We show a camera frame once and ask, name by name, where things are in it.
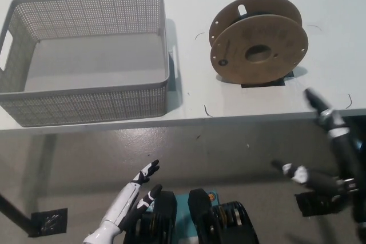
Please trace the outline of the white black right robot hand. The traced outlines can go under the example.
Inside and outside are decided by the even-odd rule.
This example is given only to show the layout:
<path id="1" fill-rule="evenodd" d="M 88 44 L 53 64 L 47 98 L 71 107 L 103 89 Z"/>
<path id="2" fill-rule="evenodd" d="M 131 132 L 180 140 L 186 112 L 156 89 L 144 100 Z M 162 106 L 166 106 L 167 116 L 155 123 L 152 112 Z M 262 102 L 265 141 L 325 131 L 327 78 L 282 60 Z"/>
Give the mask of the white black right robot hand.
<path id="1" fill-rule="evenodd" d="M 292 181 L 318 194 L 334 197 L 357 192 L 365 198 L 365 170 L 357 153 L 350 126 L 339 112 L 331 108 L 315 91 L 305 89 L 304 95 L 315 109 L 318 123 L 329 138 L 339 174 L 332 177 L 303 165 L 297 166 L 277 159 L 271 162 L 272 166 Z"/>

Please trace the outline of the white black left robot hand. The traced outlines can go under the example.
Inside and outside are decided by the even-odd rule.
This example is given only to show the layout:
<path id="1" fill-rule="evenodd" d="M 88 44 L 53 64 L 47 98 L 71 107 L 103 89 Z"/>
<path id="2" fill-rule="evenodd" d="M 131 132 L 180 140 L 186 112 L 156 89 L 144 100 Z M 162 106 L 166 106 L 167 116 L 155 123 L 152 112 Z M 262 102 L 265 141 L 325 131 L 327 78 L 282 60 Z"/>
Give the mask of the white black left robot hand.
<path id="1" fill-rule="evenodd" d="M 127 231 L 147 211 L 162 190 L 157 184 L 139 201 L 137 200 L 140 187 L 149 182 L 150 177 L 159 169 L 159 160 L 155 160 L 128 182 L 119 192 L 99 227 L 89 234 L 83 243 L 113 243 L 116 236 Z"/>

